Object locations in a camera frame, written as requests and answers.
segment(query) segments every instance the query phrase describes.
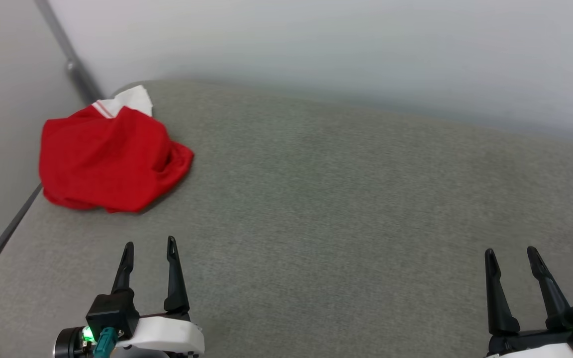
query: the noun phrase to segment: teal connector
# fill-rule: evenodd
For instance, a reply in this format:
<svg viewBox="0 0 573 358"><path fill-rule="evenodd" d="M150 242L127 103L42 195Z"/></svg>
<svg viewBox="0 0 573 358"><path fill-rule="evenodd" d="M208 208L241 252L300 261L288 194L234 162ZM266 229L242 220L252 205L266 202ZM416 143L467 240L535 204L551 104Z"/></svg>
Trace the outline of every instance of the teal connector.
<svg viewBox="0 0 573 358"><path fill-rule="evenodd" d="M116 329L112 327L104 328L100 332L100 336L98 336L98 343L94 349L94 358L109 358L114 347L116 347L116 341L118 341Z"/></svg>

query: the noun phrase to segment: white wall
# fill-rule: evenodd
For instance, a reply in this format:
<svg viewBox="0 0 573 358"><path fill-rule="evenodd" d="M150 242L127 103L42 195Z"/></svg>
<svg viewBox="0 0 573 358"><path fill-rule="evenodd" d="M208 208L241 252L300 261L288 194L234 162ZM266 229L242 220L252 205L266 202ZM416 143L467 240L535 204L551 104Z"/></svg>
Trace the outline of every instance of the white wall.
<svg viewBox="0 0 573 358"><path fill-rule="evenodd" d="M83 104L31 0L0 0L0 235L39 184L41 126Z"/></svg>
<svg viewBox="0 0 573 358"><path fill-rule="evenodd" d="M144 79L252 82L573 133L573 0L52 0L109 94Z"/></svg>

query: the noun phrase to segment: red garment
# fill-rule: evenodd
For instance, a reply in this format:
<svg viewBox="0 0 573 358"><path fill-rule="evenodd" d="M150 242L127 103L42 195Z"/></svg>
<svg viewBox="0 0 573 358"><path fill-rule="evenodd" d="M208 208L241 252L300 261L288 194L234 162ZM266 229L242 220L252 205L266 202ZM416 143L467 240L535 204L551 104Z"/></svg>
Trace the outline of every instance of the red garment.
<svg viewBox="0 0 573 358"><path fill-rule="evenodd" d="M39 176L54 204L137 212L172 189L192 159L154 118L128 107L105 118L89 106L43 125Z"/></svg>

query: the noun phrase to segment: crumpled red fabric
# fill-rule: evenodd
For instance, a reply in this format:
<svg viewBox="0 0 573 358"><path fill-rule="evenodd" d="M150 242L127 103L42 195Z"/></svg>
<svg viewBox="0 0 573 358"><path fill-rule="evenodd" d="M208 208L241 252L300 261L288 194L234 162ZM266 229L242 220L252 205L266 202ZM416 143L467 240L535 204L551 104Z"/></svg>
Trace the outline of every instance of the crumpled red fabric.
<svg viewBox="0 0 573 358"><path fill-rule="evenodd" d="M154 118L128 107L105 118L89 106L43 125L39 177L54 204L138 212L172 189L192 160Z"/></svg>

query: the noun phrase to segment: green led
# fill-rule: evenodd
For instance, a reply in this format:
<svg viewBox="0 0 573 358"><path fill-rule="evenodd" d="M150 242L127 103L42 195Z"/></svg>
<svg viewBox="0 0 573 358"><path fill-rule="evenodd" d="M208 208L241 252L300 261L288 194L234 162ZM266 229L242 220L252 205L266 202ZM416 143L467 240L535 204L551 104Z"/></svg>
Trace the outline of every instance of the green led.
<svg viewBox="0 0 573 358"><path fill-rule="evenodd" d="M94 335L92 334L92 329L87 326L86 328L84 328L84 340L86 340L87 342L94 342Z"/></svg>

